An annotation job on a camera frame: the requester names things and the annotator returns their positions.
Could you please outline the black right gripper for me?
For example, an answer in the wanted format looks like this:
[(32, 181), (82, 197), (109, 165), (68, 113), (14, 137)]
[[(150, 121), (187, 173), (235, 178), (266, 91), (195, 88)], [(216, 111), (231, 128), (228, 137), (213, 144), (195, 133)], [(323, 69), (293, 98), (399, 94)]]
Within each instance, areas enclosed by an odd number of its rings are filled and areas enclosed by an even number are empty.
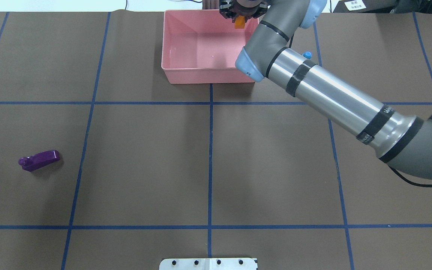
[(245, 17), (259, 18), (269, 9), (269, 3), (264, 0), (220, 0), (219, 13), (226, 19)]

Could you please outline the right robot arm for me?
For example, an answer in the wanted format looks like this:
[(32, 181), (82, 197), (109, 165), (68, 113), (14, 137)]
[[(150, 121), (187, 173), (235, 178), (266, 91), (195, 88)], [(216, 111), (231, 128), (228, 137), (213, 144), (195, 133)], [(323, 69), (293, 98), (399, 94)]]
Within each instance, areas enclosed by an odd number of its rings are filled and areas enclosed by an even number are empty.
[(432, 115), (401, 115), (287, 46), (325, 6), (324, 0), (219, 1), (220, 14), (233, 22), (262, 17), (235, 67), (256, 82), (268, 78), (334, 121), (400, 178), (406, 173), (432, 180)]

